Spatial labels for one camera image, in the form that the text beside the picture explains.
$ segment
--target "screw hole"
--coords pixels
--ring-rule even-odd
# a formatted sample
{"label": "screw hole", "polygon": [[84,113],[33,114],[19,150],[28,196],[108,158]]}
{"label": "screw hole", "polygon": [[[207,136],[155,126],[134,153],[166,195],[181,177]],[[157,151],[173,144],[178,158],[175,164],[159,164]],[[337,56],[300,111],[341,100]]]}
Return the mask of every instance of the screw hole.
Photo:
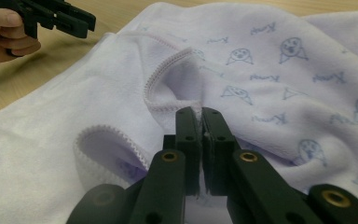
{"label": "screw hole", "polygon": [[95,205],[105,206],[115,200],[115,194],[110,191],[102,191],[95,195],[92,199]]}
{"label": "screw hole", "polygon": [[171,162],[171,161],[176,161],[178,159],[178,156],[174,152],[166,152],[166,153],[162,154],[162,159],[164,161]]}
{"label": "screw hole", "polygon": [[147,224],[159,224],[162,222],[162,216],[156,212],[152,212],[147,214],[145,221]]}
{"label": "screw hole", "polygon": [[240,155],[243,161],[257,161],[257,156],[251,152],[244,152]]}
{"label": "screw hole", "polygon": [[304,218],[301,215],[292,213],[292,212],[286,213],[286,219],[292,224],[305,224],[306,223]]}
{"label": "screw hole", "polygon": [[322,196],[328,203],[331,203],[334,206],[337,207],[351,206],[351,201],[349,200],[349,198],[347,198],[339,191],[327,189],[322,191]]}

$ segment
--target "black plastic part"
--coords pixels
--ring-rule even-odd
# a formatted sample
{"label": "black plastic part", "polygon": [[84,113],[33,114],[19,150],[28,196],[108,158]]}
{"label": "black plastic part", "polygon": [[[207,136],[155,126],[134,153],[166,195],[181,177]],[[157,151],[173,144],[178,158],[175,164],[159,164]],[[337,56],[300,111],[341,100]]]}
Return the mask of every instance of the black plastic part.
{"label": "black plastic part", "polygon": [[69,216],[67,224],[118,224],[126,201],[125,190],[103,184],[89,190]]}
{"label": "black plastic part", "polygon": [[144,179],[141,179],[126,189],[126,202],[123,204],[123,207],[121,209],[121,214],[117,218],[117,222],[106,223],[106,224],[124,224],[130,221],[132,210],[135,207],[143,183],[144,183]]}
{"label": "black plastic part", "polygon": [[185,155],[162,150],[152,160],[130,224],[183,224],[185,220]]}
{"label": "black plastic part", "polygon": [[165,134],[162,149],[176,149],[176,137],[174,134]]}
{"label": "black plastic part", "polygon": [[256,224],[255,218],[235,183],[229,186],[227,210],[233,224]]}
{"label": "black plastic part", "polygon": [[0,0],[0,8],[17,11],[24,23],[28,36],[37,38],[37,24],[58,30],[79,38],[86,38],[88,30],[94,31],[96,18],[63,0]]}
{"label": "black plastic part", "polygon": [[212,195],[227,195],[232,182],[229,174],[231,154],[237,141],[229,130],[222,114],[214,109],[202,109],[203,158],[206,188]]}
{"label": "black plastic part", "polygon": [[186,156],[186,195],[200,192],[199,124],[191,107],[176,112],[175,148]]}
{"label": "black plastic part", "polygon": [[256,223],[322,224],[261,154],[236,150],[232,158],[231,174]]}
{"label": "black plastic part", "polygon": [[358,224],[358,199],[345,189],[317,185],[310,189],[308,203],[329,224]]}

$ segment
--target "table surface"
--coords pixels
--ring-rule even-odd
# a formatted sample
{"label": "table surface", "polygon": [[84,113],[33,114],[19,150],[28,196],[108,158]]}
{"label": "table surface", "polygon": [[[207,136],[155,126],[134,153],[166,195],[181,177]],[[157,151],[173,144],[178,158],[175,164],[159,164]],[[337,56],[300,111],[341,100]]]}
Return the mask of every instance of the table surface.
{"label": "table surface", "polygon": [[[77,39],[57,30],[40,28],[42,49],[33,55],[0,63],[0,109],[48,82],[83,57],[107,32],[116,33],[153,0],[67,0],[97,17],[95,32]],[[358,0],[168,0],[181,7],[212,2],[241,2],[279,7],[297,16],[358,10]]]}

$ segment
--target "white towel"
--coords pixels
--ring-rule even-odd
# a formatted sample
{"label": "white towel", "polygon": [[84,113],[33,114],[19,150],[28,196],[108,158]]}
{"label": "white towel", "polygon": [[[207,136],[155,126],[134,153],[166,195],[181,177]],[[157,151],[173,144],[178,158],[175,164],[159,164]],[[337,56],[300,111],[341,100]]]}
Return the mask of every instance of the white towel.
{"label": "white towel", "polygon": [[[185,106],[222,112],[294,188],[358,197],[358,12],[148,7],[0,111],[0,223],[64,223],[91,187],[127,187]],[[229,223],[224,200],[188,197],[186,222]]]}

